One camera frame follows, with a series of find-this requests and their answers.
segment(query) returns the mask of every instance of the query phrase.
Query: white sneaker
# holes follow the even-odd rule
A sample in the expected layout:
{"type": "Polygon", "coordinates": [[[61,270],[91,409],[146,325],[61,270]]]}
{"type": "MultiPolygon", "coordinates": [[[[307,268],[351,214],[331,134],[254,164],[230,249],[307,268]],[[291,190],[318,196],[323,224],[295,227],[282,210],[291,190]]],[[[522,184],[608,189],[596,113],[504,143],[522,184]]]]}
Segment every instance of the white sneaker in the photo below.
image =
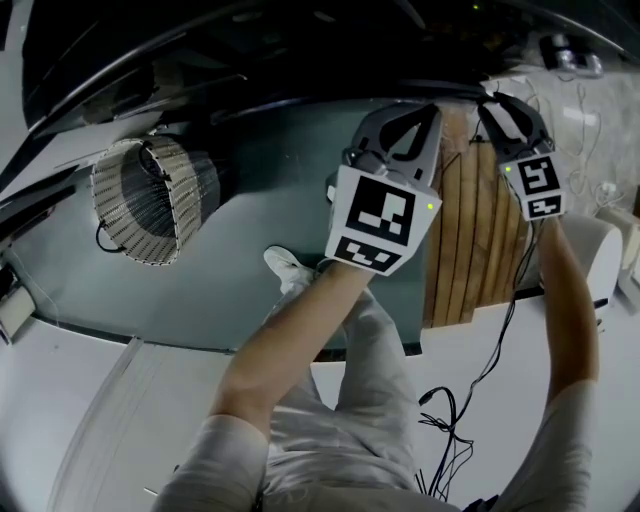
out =
{"type": "Polygon", "coordinates": [[[264,261],[271,271],[280,278],[280,291],[284,293],[291,282],[308,284],[313,279],[313,271],[304,267],[297,258],[284,247],[272,245],[264,251],[264,261]]]}

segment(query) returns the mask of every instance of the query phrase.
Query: wooden panel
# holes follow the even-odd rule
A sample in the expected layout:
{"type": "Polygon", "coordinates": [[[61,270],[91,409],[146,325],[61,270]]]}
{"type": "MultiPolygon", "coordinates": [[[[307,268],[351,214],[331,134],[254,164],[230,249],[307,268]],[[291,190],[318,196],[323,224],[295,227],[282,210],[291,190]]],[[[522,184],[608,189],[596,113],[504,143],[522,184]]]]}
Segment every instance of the wooden panel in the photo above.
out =
{"type": "Polygon", "coordinates": [[[498,266],[498,275],[496,276],[496,285],[493,290],[494,304],[502,302],[504,291],[507,286],[507,278],[511,268],[511,260],[513,259],[513,249],[518,236],[518,226],[520,225],[520,203],[509,194],[509,212],[507,214],[507,225],[504,232],[504,242],[502,244],[502,254],[498,266]]]}
{"type": "Polygon", "coordinates": [[[460,210],[460,162],[461,158],[445,154],[442,175],[442,234],[440,236],[440,264],[436,304],[433,312],[434,327],[446,325],[451,285],[458,246],[458,218],[460,210]]]}
{"type": "Polygon", "coordinates": [[[473,312],[480,299],[480,290],[484,278],[484,270],[489,257],[491,234],[493,232],[493,217],[496,203],[496,172],[495,166],[486,165],[487,151],[493,153],[490,144],[474,144],[477,147],[478,158],[478,187],[476,206],[476,226],[473,239],[473,253],[469,268],[469,280],[462,304],[460,322],[469,323],[473,319],[473,312]]]}
{"type": "MultiPolygon", "coordinates": [[[[480,148],[479,166],[493,169],[496,173],[496,155],[490,144],[483,144],[480,148]]],[[[502,243],[504,241],[504,230],[507,223],[507,211],[509,207],[509,191],[506,185],[497,176],[495,178],[497,197],[495,205],[495,214],[493,222],[493,231],[491,234],[491,249],[489,250],[489,258],[487,260],[487,268],[482,283],[482,292],[480,293],[480,305],[486,306],[491,304],[493,299],[493,289],[496,284],[498,273],[498,264],[502,255],[502,243]]]]}
{"type": "Polygon", "coordinates": [[[466,153],[469,149],[469,130],[467,115],[458,107],[443,107],[442,112],[442,148],[446,153],[466,153]]]}
{"type": "Polygon", "coordinates": [[[502,302],[509,302],[511,295],[513,294],[513,281],[516,277],[516,271],[518,265],[524,255],[525,245],[527,243],[527,235],[529,233],[529,223],[520,216],[520,225],[518,226],[518,235],[516,236],[516,243],[513,249],[513,256],[511,258],[511,265],[509,266],[509,275],[502,294],[502,302]]]}
{"type": "MultiPolygon", "coordinates": [[[[433,177],[431,188],[440,189],[440,178],[442,176],[442,154],[436,174],[433,177]]],[[[424,295],[424,310],[422,313],[422,325],[429,328],[433,325],[433,314],[436,305],[436,292],[438,290],[438,268],[440,262],[440,234],[442,232],[442,210],[438,212],[436,218],[427,233],[427,282],[424,295]]]]}
{"type": "Polygon", "coordinates": [[[469,147],[460,162],[460,213],[458,220],[458,244],[455,257],[451,298],[447,313],[447,325],[460,322],[469,278],[473,235],[476,222],[476,201],[478,189],[478,148],[469,147]]]}

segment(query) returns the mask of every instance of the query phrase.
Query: wicker basket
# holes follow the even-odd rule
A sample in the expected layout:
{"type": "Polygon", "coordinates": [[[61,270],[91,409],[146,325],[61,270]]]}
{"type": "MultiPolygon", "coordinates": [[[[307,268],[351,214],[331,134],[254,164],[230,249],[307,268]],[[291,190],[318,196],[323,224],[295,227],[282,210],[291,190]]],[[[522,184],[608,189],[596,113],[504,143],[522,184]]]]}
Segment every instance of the wicker basket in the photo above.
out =
{"type": "Polygon", "coordinates": [[[148,265],[173,263],[221,204],[219,171],[208,153],[186,151],[166,136],[116,142],[100,156],[91,182],[98,232],[103,228],[117,246],[108,251],[148,265]]]}

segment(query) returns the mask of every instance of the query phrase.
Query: wire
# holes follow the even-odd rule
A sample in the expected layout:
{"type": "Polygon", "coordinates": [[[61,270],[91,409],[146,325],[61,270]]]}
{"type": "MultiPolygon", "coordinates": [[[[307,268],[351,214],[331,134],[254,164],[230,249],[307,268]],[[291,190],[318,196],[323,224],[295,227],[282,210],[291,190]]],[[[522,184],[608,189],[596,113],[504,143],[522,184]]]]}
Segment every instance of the wire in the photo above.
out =
{"type": "MultiPolygon", "coordinates": [[[[558,77],[561,81],[563,82],[568,82],[568,81],[573,81],[573,80],[562,80],[560,77],[558,77]]],[[[578,151],[576,151],[575,153],[569,151],[568,149],[562,147],[560,144],[557,143],[557,139],[556,139],[556,133],[555,133],[555,125],[553,122],[553,106],[551,104],[551,101],[549,101],[548,98],[540,95],[538,93],[538,91],[536,90],[535,86],[533,85],[533,83],[531,82],[531,80],[529,80],[529,78],[525,78],[526,83],[529,85],[529,87],[531,88],[531,91],[533,93],[532,96],[530,96],[527,100],[526,103],[529,104],[532,100],[536,100],[538,103],[537,106],[537,111],[542,115],[542,109],[541,109],[541,102],[540,100],[544,100],[547,102],[548,105],[548,112],[549,112],[549,124],[551,126],[551,137],[554,141],[556,141],[556,148],[561,151],[562,153],[564,153],[565,155],[567,155],[569,158],[572,159],[580,159],[582,157],[582,154],[584,153],[584,149],[585,149],[585,145],[586,145],[586,139],[587,139],[587,113],[585,111],[585,101],[587,98],[587,90],[585,89],[584,84],[582,84],[581,82],[578,82],[576,84],[576,95],[578,98],[578,106],[580,108],[580,114],[581,114],[581,118],[582,118],[582,138],[580,141],[580,149],[578,151]]],[[[598,204],[598,199],[595,196],[594,191],[591,189],[590,184],[589,184],[589,163],[591,162],[591,157],[593,156],[596,147],[598,145],[598,142],[600,141],[600,136],[602,135],[602,115],[600,114],[600,112],[598,111],[592,111],[590,112],[590,115],[594,116],[595,118],[597,118],[598,120],[598,129],[596,131],[595,137],[593,139],[593,143],[591,145],[591,149],[589,150],[586,159],[584,160],[584,163],[580,163],[578,162],[577,167],[571,171],[569,173],[569,189],[571,190],[571,192],[573,193],[574,196],[576,197],[582,197],[584,196],[584,193],[589,190],[591,192],[592,198],[593,200],[596,202],[596,205],[598,207],[598,209],[600,209],[602,206],[600,204],[598,204]]],[[[614,199],[614,203],[618,202],[619,200],[621,200],[622,197],[614,199]]]]}
{"type": "Polygon", "coordinates": [[[20,263],[20,266],[22,267],[22,271],[29,278],[29,280],[31,281],[33,286],[35,286],[40,291],[40,293],[42,295],[44,295],[47,298],[47,300],[51,303],[51,305],[53,306],[53,310],[55,311],[55,314],[56,314],[56,326],[60,327],[60,310],[58,309],[58,305],[53,301],[53,299],[51,297],[49,297],[49,295],[47,295],[47,292],[45,292],[40,287],[40,285],[38,283],[36,283],[36,280],[31,276],[31,274],[29,274],[29,272],[27,271],[27,267],[24,266],[24,263],[22,263],[22,260],[20,259],[20,256],[18,256],[18,253],[13,250],[13,247],[9,247],[9,250],[13,254],[14,258],[16,260],[18,260],[18,263],[20,263]]]}
{"type": "Polygon", "coordinates": [[[102,249],[104,252],[107,252],[109,254],[117,254],[117,253],[123,252],[125,250],[124,247],[116,247],[115,249],[109,249],[108,247],[105,247],[100,243],[100,230],[104,229],[106,224],[107,223],[104,221],[104,219],[98,223],[98,228],[96,229],[96,244],[100,249],[102,249]]]}
{"type": "Polygon", "coordinates": [[[596,210],[594,215],[596,215],[602,208],[606,208],[608,206],[613,206],[622,201],[625,197],[627,197],[628,190],[621,192],[618,197],[613,197],[611,199],[600,200],[599,193],[604,192],[604,182],[598,183],[596,188],[591,192],[593,198],[596,202],[596,210]]]}
{"type": "Polygon", "coordinates": [[[416,479],[416,482],[418,483],[418,489],[420,489],[420,494],[426,494],[426,493],[424,492],[424,489],[423,489],[423,487],[422,487],[422,484],[420,483],[420,478],[418,478],[418,475],[417,475],[417,474],[416,474],[416,475],[413,475],[413,478],[415,478],[415,479],[416,479]]]}
{"type": "Polygon", "coordinates": [[[427,485],[424,483],[424,475],[422,474],[422,468],[420,469],[420,480],[422,481],[423,494],[427,494],[427,485]]]}
{"type": "Polygon", "coordinates": [[[494,368],[498,364],[498,361],[500,360],[500,355],[502,353],[502,343],[504,341],[504,337],[509,327],[509,324],[511,323],[511,320],[515,314],[516,290],[518,285],[522,282],[522,279],[526,275],[527,270],[529,268],[529,263],[531,262],[533,251],[535,250],[535,247],[538,242],[538,236],[541,230],[541,226],[542,226],[542,223],[540,224],[540,228],[537,229],[536,224],[532,224],[531,239],[529,240],[529,245],[522,256],[520,263],[518,264],[518,268],[516,269],[516,273],[513,279],[514,291],[513,291],[511,300],[509,302],[509,307],[507,308],[507,312],[504,317],[502,328],[500,330],[500,335],[498,336],[498,341],[496,343],[495,348],[493,349],[493,352],[491,353],[491,356],[487,360],[487,363],[485,364],[484,368],[480,372],[480,375],[469,386],[467,397],[465,399],[464,405],[462,406],[462,409],[460,410],[460,412],[459,413],[457,412],[455,396],[453,395],[451,390],[445,386],[439,386],[437,388],[434,388],[428,391],[419,400],[420,406],[423,406],[427,402],[429,402],[433,398],[433,396],[438,392],[445,393],[449,400],[449,411],[450,411],[449,423],[445,422],[442,418],[434,418],[433,416],[426,413],[420,413],[423,419],[418,422],[423,425],[437,427],[438,429],[440,429],[440,431],[446,432],[449,434],[449,439],[447,440],[447,445],[445,447],[444,454],[442,456],[442,459],[440,460],[440,464],[438,465],[438,468],[436,469],[433,480],[431,481],[431,485],[429,486],[429,490],[428,490],[429,496],[433,496],[441,499],[442,501],[447,502],[449,500],[449,491],[451,490],[451,483],[453,481],[453,478],[456,476],[456,474],[458,474],[458,471],[460,471],[462,466],[464,466],[467,462],[469,462],[471,457],[473,457],[474,441],[470,439],[460,438],[456,434],[455,429],[458,422],[462,419],[467,408],[469,407],[469,403],[471,402],[471,398],[473,397],[473,391],[475,387],[480,382],[482,382],[494,370],[494,368]],[[458,443],[467,445],[467,447],[459,453],[458,453],[458,443]],[[449,451],[452,448],[453,448],[453,457],[447,463],[447,459],[449,457],[449,451]],[[466,453],[468,453],[468,456],[456,466],[456,460],[462,457],[463,455],[465,455],[466,453]],[[448,478],[444,483],[444,487],[441,487],[443,480],[447,476],[447,472],[448,472],[448,478]]]}
{"type": "Polygon", "coordinates": [[[481,122],[482,122],[482,119],[478,119],[478,124],[476,124],[476,130],[473,132],[473,135],[471,136],[471,140],[469,142],[480,142],[482,140],[482,137],[478,135],[478,130],[480,130],[481,122]]]}
{"type": "MultiPolygon", "coordinates": [[[[481,120],[478,119],[478,124],[476,124],[476,131],[473,134],[473,136],[471,137],[471,139],[469,140],[469,144],[473,144],[473,143],[479,143],[480,140],[474,140],[478,134],[478,129],[480,128],[480,122],[481,120]]],[[[447,165],[445,165],[442,169],[442,174],[440,176],[440,186],[438,187],[438,193],[442,192],[442,183],[444,181],[444,175],[446,174],[446,172],[449,170],[449,168],[454,164],[454,162],[458,159],[458,158],[462,158],[462,153],[456,153],[454,156],[451,157],[451,159],[447,162],[447,165]]]]}

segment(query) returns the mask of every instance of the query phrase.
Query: person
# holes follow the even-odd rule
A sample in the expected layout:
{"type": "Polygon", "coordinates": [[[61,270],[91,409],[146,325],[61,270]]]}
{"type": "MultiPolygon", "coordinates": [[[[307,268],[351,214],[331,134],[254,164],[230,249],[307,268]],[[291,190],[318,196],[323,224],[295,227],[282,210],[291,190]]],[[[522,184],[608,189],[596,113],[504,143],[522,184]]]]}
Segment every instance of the person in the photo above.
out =
{"type": "MultiPolygon", "coordinates": [[[[545,222],[538,247],[551,357],[547,405],[492,512],[586,509],[598,378],[594,310],[557,219],[545,222]]],[[[265,260],[282,299],[231,361],[154,512],[458,510],[414,486],[417,396],[395,325],[367,289],[373,274],[334,262],[314,280],[279,247],[265,260]],[[332,410],[309,365],[341,324],[347,361],[332,410]]]]}

